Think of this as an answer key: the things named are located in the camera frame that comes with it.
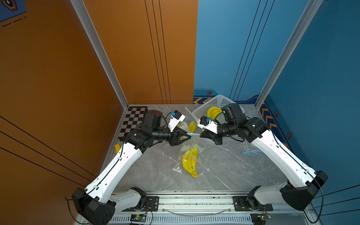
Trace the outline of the yellow banana bunch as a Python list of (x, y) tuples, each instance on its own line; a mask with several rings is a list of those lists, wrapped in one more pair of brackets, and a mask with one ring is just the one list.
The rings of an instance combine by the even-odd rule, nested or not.
[(185, 171), (187, 171), (193, 178), (198, 177), (197, 173), (197, 157), (199, 153), (199, 146), (197, 144), (198, 136), (191, 133), (192, 138), (181, 147), (181, 163)]
[(215, 120), (217, 116), (220, 115), (221, 113), (222, 113), (221, 108), (213, 106), (207, 111), (207, 117), (211, 118), (212, 120)]

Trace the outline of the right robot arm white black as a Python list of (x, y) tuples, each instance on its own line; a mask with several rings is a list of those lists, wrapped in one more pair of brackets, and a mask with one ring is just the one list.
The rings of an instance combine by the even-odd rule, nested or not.
[(286, 203), (298, 211), (304, 211), (328, 180), (323, 171), (315, 171), (301, 161), (276, 137), (260, 118), (248, 118), (241, 107), (228, 104), (220, 109), (225, 123), (220, 124), (213, 116), (201, 117), (197, 125), (204, 131), (201, 138), (212, 140), (216, 145), (224, 137), (240, 137), (261, 150), (285, 175), (287, 181), (268, 187), (256, 186), (247, 195), (247, 207), (258, 211), (266, 204)]

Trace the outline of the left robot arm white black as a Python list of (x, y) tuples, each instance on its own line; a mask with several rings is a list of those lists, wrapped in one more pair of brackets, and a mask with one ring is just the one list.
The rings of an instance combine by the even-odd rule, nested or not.
[(179, 111), (170, 112), (170, 121), (161, 126), (165, 116), (158, 110), (147, 110), (142, 122), (125, 138), (118, 153), (85, 189), (77, 188), (72, 197), (77, 212), (87, 224), (106, 225), (115, 213), (126, 209), (141, 211), (146, 205), (146, 193), (138, 187), (113, 196), (112, 193), (128, 169), (152, 146), (168, 142), (177, 146), (190, 140), (191, 136), (178, 124), (185, 120)]

